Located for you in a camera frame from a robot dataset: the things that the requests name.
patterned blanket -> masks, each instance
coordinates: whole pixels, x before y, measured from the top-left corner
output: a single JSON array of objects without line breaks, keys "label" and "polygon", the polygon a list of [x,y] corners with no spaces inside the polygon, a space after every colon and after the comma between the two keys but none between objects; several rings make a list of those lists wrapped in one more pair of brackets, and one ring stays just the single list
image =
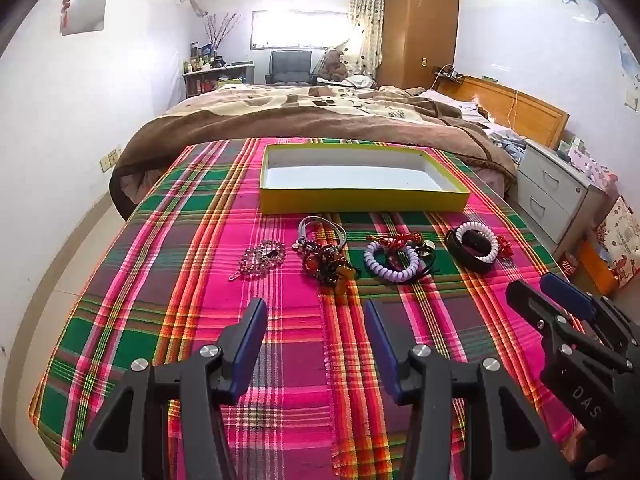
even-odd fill
[{"label": "patterned blanket", "polygon": [[187,99],[140,128],[111,175],[113,203],[128,218],[185,147],[252,137],[332,137],[428,146],[453,153],[473,167],[495,170],[507,182],[516,175],[511,157],[479,126],[463,121],[459,109],[405,90],[229,84]]},{"label": "patterned blanket", "polygon": [[[470,189],[460,214],[332,214],[346,229],[346,255],[362,266],[366,236],[419,231],[436,243],[438,272],[415,285],[387,286],[366,271],[344,296],[321,290],[287,251],[259,280],[228,281],[245,248],[264,238],[296,239],[302,215],[262,216],[258,180],[265,146],[331,139],[222,140],[187,148],[140,204],[95,269],[68,318],[30,415],[66,466],[82,432],[130,363],[183,360],[239,320],[255,296],[270,316],[248,393],[225,408],[229,444],[246,480],[391,478],[408,426],[378,384],[362,303],[404,308],[419,342],[453,359],[498,355],[558,439],[573,419],[538,378],[540,337],[505,304],[506,284],[537,285],[560,272],[520,218],[455,156],[425,150]],[[485,276],[465,272],[443,247],[446,230],[479,219],[514,248],[512,264]],[[318,226],[315,237],[333,239]],[[183,478],[179,405],[170,410],[170,459]],[[452,476],[460,478],[462,406],[455,403]]]}]

open empty box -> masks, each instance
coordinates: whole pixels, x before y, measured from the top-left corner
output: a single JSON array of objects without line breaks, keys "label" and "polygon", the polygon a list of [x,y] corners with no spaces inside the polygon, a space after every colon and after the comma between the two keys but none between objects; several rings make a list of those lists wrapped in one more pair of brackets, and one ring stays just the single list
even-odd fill
[{"label": "open empty box", "polygon": [[462,211],[469,191],[422,150],[375,144],[270,144],[260,174],[264,214]]}]

white drawer cabinet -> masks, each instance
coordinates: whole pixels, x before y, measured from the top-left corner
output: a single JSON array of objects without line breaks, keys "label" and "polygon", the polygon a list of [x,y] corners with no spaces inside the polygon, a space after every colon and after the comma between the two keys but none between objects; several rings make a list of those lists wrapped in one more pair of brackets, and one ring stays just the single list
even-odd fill
[{"label": "white drawer cabinet", "polygon": [[574,248],[606,198],[585,174],[527,139],[508,202],[553,257]]}]

floor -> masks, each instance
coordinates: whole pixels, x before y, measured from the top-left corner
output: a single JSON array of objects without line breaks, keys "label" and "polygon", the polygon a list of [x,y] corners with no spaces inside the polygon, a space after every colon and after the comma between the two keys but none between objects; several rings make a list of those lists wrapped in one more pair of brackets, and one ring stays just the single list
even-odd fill
[{"label": "floor", "polygon": [[31,341],[18,390],[15,452],[34,480],[58,480],[62,468],[29,419],[31,397],[42,377],[71,308],[98,262],[124,225],[113,207],[98,221],[56,284]]}]

plaid tablecloth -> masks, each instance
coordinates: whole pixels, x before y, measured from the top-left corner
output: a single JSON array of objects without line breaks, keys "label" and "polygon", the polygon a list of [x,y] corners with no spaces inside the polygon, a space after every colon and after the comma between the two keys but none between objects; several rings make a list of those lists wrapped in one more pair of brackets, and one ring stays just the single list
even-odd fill
[{"label": "plaid tablecloth", "polygon": [[[433,278],[386,286],[366,270],[348,293],[334,296],[306,276],[297,254],[261,280],[228,281],[245,248],[265,238],[290,246],[302,215],[258,211],[264,148],[331,139],[222,140],[191,146],[129,219],[70,314],[30,415],[41,438],[66,466],[104,397],[139,357],[160,365],[183,360],[215,341],[241,317],[250,298],[269,306],[267,333],[252,384],[224,411],[240,478],[305,480],[391,478],[399,467],[408,408],[378,384],[362,304],[378,298],[404,308],[419,342],[459,360],[498,355],[556,438],[573,419],[539,382],[540,337],[504,299],[511,280],[533,285],[559,272],[520,218],[466,166],[425,148],[470,189],[462,214],[333,214],[346,229],[346,253],[362,266],[366,236],[419,231],[436,243]],[[463,271],[443,247],[450,226],[485,222],[512,242],[511,265],[485,276]],[[321,226],[317,238],[334,234]],[[462,448],[462,404],[456,402],[454,451]],[[179,405],[170,410],[170,453],[183,476]],[[452,474],[460,475],[458,460]]]}]

